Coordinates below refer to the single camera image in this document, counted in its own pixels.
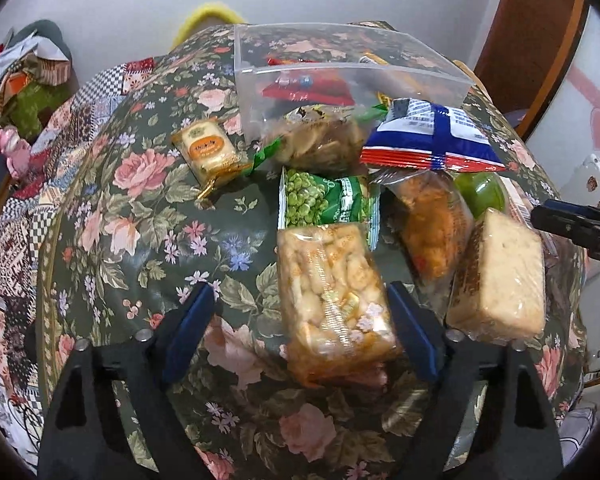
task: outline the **orange oval label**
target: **orange oval label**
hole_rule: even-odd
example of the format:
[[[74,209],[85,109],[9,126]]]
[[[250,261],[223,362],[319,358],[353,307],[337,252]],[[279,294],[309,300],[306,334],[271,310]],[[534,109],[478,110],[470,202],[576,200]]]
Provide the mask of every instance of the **orange oval label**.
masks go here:
[[[202,137],[189,146],[189,156],[192,160],[215,155],[224,147],[224,139],[218,135]]]

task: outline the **pink pig figurine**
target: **pink pig figurine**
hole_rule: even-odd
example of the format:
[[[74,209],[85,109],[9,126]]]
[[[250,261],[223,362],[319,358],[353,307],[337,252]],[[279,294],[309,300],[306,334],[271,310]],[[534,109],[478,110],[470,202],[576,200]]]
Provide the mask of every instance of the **pink pig figurine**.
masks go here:
[[[18,180],[27,174],[31,146],[21,139],[15,126],[5,126],[0,129],[0,152],[7,159],[7,169],[11,177]]]

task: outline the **transparent plastic box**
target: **transparent plastic box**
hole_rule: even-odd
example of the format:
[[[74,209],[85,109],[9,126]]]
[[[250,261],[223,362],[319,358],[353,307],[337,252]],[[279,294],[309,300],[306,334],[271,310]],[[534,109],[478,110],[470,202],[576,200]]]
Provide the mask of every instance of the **transparent plastic box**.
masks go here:
[[[289,64],[270,65],[270,59]],[[242,127],[249,141],[266,132],[267,121],[301,105],[323,103],[311,99],[315,94],[310,89],[296,92],[291,100],[262,94],[277,82],[313,81],[320,77],[318,71],[330,70],[330,76],[346,83],[356,105],[369,107],[379,103],[378,92],[392,99],[413,97],[460,107],[473,84],[457,66],[409,34],[361,25],[236,25],[234,62]]]

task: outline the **green fruit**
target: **green fruit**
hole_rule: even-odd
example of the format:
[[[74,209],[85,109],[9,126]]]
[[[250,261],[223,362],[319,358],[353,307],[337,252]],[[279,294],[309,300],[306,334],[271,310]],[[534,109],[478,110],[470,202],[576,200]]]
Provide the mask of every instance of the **green fruit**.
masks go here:
[[[495,173],[459,173],[454,184],[474,218],[478,218],[489,207],[504,212],[505,195],[500,178]]]

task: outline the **bread slice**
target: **bread slice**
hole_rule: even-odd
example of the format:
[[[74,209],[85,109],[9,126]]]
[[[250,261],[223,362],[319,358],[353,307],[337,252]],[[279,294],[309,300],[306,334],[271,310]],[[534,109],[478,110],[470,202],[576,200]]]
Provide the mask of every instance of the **bread slice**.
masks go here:
[[[459,264],[446,323],[486,341],[539,335],[544,330],[544,259],[539,235],[487,209]]]

